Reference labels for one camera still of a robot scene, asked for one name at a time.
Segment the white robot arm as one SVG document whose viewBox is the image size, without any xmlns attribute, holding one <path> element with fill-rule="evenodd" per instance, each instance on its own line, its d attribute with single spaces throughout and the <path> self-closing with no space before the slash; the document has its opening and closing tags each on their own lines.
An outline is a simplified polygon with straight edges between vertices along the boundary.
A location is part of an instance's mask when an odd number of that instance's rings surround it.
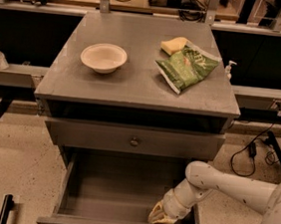
<svg viewBox="0 0 281 224">
<path fill-rule="evenodd" d="M 281 224 L 281 183 L 271 184 L 223 173 L 204 161 L 185 168 L 184 179 L 170 188 L 148 215 L 150 224 L 174 224 L 190 213 L 211 190 L 240 201 L 263 216 L 261 224 Z"/>
</svg>

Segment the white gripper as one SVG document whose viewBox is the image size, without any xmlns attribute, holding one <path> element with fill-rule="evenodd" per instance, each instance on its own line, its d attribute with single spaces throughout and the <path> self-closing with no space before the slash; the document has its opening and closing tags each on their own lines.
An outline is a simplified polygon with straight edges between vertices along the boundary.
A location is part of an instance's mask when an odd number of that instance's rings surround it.
<svg viewBox="0 0 281 224">
<path fill-rule="evenodd" d="M 157 202 L 148 214 L 148 223 L 175 224 L 190 213 L 193 204 L 192 192 L 181 188 L 171 188 L 164 194 L 162 201 Z"/>
</svg>

